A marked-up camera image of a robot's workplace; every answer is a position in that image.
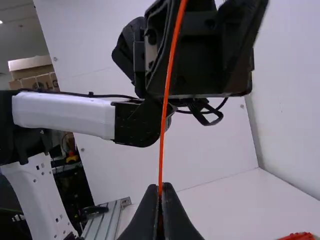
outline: black cable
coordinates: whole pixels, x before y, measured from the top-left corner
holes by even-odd
[[[49,90],[43,90],[43,89],[30,89],[30,88],[20,88],[20,91],[26,91],[26,92],[34,92],[34,93],[42,93],[42,94],[60,94],[60,95],[70,95],[70,96],[77,96],[77,97],[85,97],[85,98],[122,98],[122,99],[129,99],[129,100],[136,100],[138,98],[123,94],[94,94],[93,92],[89,92],[88,94],[83,93],[75,93],[75,92],[66,92],[66,91],[60,91],[60,92],[54,92]]]
[[[228,97],[225,97],[223,101],[219,104],[219,106],[215,108],[215,110],[219,111],[226,104],[227,101],[228,101]],[[193,114],[191,111],[184,111],[184,110],[177,110],[176,112],[180,114]],[[212,110],[209,110],[209,111],[202,111],[200,113],[203,115],[207,115],[207,114],[213,114],[214,112]]]

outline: black mount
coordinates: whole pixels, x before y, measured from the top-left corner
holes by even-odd
[[[150,185],[130,224],[117,240],[204,240],[193,226],[171,183]]]
[[[113,102],[115,106],[114,142],[127,146],[145,148],[154,144],[161,129],[162,103],[146,98]],[[170,127],[171,116],[176,107],[168,105],[166,129]]]
[[[163,98],[181,0],[157,0],[131,21],[112,52],[140,98]],[[252,90],[253,45],[268,0],[189,0],[170,84],[170,100],[243,96]]]

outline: white panel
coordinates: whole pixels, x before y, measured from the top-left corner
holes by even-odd
[[[255,48],[252,94],[263,165],[318,199],[319,8],[318,0],[270,1]]]
[[[320,202],[259,168],[178,196],[206,240],[273,240],[299,232],[320,236]],[[135,204],[122,211],[118,235],[137,208]]]
[[[153,0],[34,0],[58,77],[115,66],[111,52],[122,29]]]
[[[58,58],[54,67],[61,90],[134,95],[130,80],[111,64],[111,49],[122,27],[152,2],[35,0],[50,55]],[[225,119],[213,127],[190,115],[173,116],[165,141],[165,181],[181,190],[257,167],[244,99],[231,99],[223,113]],[[92,136],[75,138],[84,148],[81,158],[96,204],[128,196],[137,203],[147,186],[157,182],[158,142],[134,148]]]

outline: workbench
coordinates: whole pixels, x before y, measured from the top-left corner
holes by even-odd
[[[178,196],[206,240],[275,240],[296,232],[320,236],[320,201],[260,168],[181,190]],[[118,236],[137,208],[123,209]]]

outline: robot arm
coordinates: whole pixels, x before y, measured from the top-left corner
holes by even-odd
[[[188,107],[201,124],[212,126],[223,114],[220,106],[208,106],[206,98],[251,92],[253,45],[267,4],[268,0],[227,0],[217,9],[214,0],[189,0],[174,55],[167,128],[178,107]],[[34,240],[75,239],[77,235],[48,167],[50,157],[45,154],[51,141],[46,129],[134,147],[150,146],[159,138],[179,5],[180,0],[156,0],[144,17],[123,29],[112,52],[140,99],[110,101],[93,93],[0,91],[0,166],[18,196]],[[218,119],[208,122],[203,109]],[[161,239],[203,239],[190,224],[173,187],[166,183],[163,187],[165,194],[159,199],[157,186],[151,185],[119,239],[155,239],[159,233]],[[158,214],[162,215],[160,224]]]

